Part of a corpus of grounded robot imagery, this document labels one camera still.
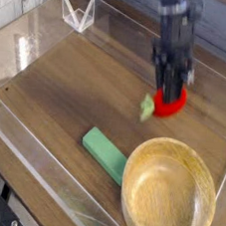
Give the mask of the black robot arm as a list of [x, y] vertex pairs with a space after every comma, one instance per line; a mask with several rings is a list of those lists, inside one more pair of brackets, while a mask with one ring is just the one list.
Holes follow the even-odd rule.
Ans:
[[200, 13], [194, 0], [159, 0], [159, 38], [152, 42], [156, 87], [165, 104], [181, 98], [183, 85], [194, 78], [195, 22]]

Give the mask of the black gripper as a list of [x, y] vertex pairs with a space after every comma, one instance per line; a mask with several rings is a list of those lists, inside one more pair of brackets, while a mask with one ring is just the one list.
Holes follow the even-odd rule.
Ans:
[[156, 88], [163, 86], [163, 101], [173, 104], [182, 93], [183, 83], [194, 82], [193, 45], [188, 43], [170, 45], [161, 38], [152, 42], [152, 62], [155, 66]]

